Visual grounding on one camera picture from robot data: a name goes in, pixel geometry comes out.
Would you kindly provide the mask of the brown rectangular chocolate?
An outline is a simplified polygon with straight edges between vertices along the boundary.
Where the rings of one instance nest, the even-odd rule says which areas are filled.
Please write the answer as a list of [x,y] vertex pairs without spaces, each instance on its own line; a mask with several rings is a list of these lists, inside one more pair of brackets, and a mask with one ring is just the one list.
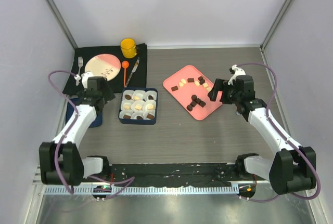
[[127,114],[125,114],[125,115],[123,116],[123,118],[124,118],[124,119],[130,119],[130,118],[131,118],[131,116],[130,116],[130,115],[127,115]]
[[148,115],[147,115],[147,118],[152,120],[152,119],[154,118],[154,116],[151,115],[151,114],[148,114]]

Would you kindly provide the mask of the dark blue chocolate box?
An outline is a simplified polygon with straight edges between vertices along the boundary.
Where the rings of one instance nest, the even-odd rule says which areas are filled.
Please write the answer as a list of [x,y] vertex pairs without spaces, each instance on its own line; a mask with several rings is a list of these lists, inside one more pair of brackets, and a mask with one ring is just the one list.
[[[131,95],[130,100],[125,99],[125,95]],[[154,100],[149,100],[148,96],[152,95]],[[133,97],[138,96],[140,100],[134,100]],[[124,106],[128,104],[131,106],[130,109],[124,109]],[[154,105],[153,110],[147,109],[149,105]],[[142,109],[135,109],[136,105],[141,105]],[[122,124],[134,124],[134,125],[154,125],[157,120],[157,109],[158,109],[158,91],[155,88],[138,88],[138,87],[126,87],[122,91],[121,103],[118,111],[118,119]],[[124,119],[123,116],[130,115],[130,119]],[[151,114],[154,118],[148,119],[147,115]],[[138,120],[137,116],[143,117],[143,120]]]

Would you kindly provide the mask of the pink plastic tray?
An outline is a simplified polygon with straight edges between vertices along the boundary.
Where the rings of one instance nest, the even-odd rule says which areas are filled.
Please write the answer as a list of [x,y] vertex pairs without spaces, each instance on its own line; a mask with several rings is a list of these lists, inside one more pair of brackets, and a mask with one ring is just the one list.
[[[181,79],[185,79],[187,83],[183,84]],[[187,65],[166,78],[163,82],[163,87],[184,109],[187,109],[193,101],[193,95],[203,101],[205,103],[204,106],[197,104],[191,111],[187,111],[198,121],[204,120],[222,105],[218,100],[210,101],[208,92],[213,87],[213,82],[193,65]]]

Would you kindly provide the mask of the orange plastic spoon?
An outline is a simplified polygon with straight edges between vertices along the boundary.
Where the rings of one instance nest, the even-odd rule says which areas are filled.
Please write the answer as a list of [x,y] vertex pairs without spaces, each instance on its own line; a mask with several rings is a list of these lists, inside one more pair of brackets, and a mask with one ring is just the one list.
[[121,66],[123,68],[123,87],[126,85],[126,72],[129,67],[129,62],[127,60],[122,61]]

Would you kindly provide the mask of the black cloth placemat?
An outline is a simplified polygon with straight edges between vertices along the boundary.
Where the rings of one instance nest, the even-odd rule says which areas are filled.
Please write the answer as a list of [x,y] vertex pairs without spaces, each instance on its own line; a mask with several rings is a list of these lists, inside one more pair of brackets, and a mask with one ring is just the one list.
[[[148,64],[148,51],[147,45],[145,43],[138,44],[137,46],[138,55],[132,59],[127,59],[129,62],[129,67],[126,72],[126,77],[129,77],[132,68],[137,59],[139,59],[139,64],[137,70],[132,75],[130,82],[128,84],[129,87],[146,87],[147,85],[147,64]],[[80,73],[84,72],[84,68],[88,61],[90,61],[94,56],[109,54],[116,56],[119,61],[126,60],[123,57],[120,46],[98,46],[98,47],[82,47],[75,49],[74,53],[74,62],[72,65],[71,72],[77,74],[79,71],[78,67],[78,58],[83,58],[83,67],[80,70]],[[120,71],[119,74],[108,82],[114,93],[121,93],[123,90],[123,71]],[[78,92],[83,90],[82,85],[76,86],[75,79],[73,77],[69,77],[65,88],[63,89],[63,93],[69,96],[76,95]]]

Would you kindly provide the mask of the silver fork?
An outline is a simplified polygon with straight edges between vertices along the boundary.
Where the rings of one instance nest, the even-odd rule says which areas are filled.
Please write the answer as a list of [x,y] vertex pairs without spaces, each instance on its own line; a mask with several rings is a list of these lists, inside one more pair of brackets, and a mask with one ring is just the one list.
[[79,83],[80,83],[80,79],[81,79],[80,74],[81,74],[81,68],[82,68],[82,66],[83,66],[83,57],[78,57],[78,73],[77,73],[77,75],[75,77],[75,80],[76,80],[75,85],[76,86],[78,86]]

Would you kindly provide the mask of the yellow mug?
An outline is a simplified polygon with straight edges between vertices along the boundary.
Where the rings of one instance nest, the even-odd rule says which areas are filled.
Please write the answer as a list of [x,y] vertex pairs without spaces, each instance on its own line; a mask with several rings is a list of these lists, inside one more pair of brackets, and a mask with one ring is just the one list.
[[136,42],[132,38],[123,39],[120,48],[125,58],[131,59],[137,55]]

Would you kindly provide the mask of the steak knife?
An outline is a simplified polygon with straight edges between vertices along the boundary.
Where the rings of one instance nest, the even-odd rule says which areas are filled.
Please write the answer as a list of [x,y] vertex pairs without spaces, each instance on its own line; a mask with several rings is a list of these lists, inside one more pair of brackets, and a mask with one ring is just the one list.
[[139,61],[140,61],[140,58],[137,58],[137,60],[136,60],[134,66],[133,66],[133,68],[132,68],[132,70],[131,70],[131,73],[130,73],[130,75],[129,75],[129,77],[128,77],[128,79],[127,79],[127,81],[126,81],[124,87],[127,87],[127,86],[128,86],[128,84],[129,84],[129,82],[130,82],[130,80],[131,80],[133,74],[134,74],[134,73],[136,72],[136,70],[137,70],[137,67],[138,67],[138,65],[139,65]]

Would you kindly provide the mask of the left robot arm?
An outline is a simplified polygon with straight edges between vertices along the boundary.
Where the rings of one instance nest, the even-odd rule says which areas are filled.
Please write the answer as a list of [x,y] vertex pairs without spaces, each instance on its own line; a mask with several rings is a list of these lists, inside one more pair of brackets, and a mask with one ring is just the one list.
[[63,130],[51,141],[39,147],[41,181],[45,185],[78,186],[84,178],[94,176],[104,182],[111,169],[105,156],[88,156],[82,159],[78,147],[106,103],[115,95],[104,77],[87,79],[86,88],[79,93],[79,103]]

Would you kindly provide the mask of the dark blue box lid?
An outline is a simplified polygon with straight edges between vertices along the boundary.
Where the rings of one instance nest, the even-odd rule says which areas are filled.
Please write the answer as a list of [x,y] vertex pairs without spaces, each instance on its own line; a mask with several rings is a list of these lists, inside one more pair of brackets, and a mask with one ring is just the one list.
[[[77,105],[80,101],[79,98],[72,98],[70,100],[71,100],[71,102],[73,102],[74,105]],[[69,121],[73,112],[74,112],[73,106],[70,103],[67,103],[65,123],[67,123]],[[103,123],[103,113],[101,112],[101,113],[97,114],[95,120],[90,124],[89,128],[99,127],[102,125],[102,123]]]

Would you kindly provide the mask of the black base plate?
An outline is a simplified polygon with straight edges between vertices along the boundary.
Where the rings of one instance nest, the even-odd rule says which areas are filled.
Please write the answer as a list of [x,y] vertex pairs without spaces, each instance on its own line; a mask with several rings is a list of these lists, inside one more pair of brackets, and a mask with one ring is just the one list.
[[242,174],[234,163],[144,163],[112,164],[107,179],[123,181],[134,177],[132,187],[224,187],[232,181],[262,181]]

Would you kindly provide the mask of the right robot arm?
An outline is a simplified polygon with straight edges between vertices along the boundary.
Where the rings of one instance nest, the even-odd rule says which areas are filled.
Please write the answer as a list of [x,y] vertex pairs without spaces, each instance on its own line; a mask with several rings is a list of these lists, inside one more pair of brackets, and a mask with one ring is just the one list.
[[217,78],[208,93],[211,101],[216,101],[221,93],[220,102],[234,104],[237,113],[253,126],[275,154],[267,160],[256,153],[239,155],[236,160],[235,174],[246,180],[252,175],[270,182],[278,195],[316,189],[311,198],[318,196],[321,182],[316,172],[316,153],[311,147],[303,147],[279,125],[272,116],[268,105],[256,98],[254,81],[249,75],[238,75],[234,79]]

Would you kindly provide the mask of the pink and cream plate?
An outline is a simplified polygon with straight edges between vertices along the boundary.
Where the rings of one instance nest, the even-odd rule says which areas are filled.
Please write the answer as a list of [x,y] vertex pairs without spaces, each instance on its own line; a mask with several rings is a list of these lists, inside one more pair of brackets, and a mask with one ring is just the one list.
[[119,74],[120,70],[120,60],[111,54],[96,55],[85,66],[85,72],[92,72],[94,76],[102,76],[107,81],[113,80]]

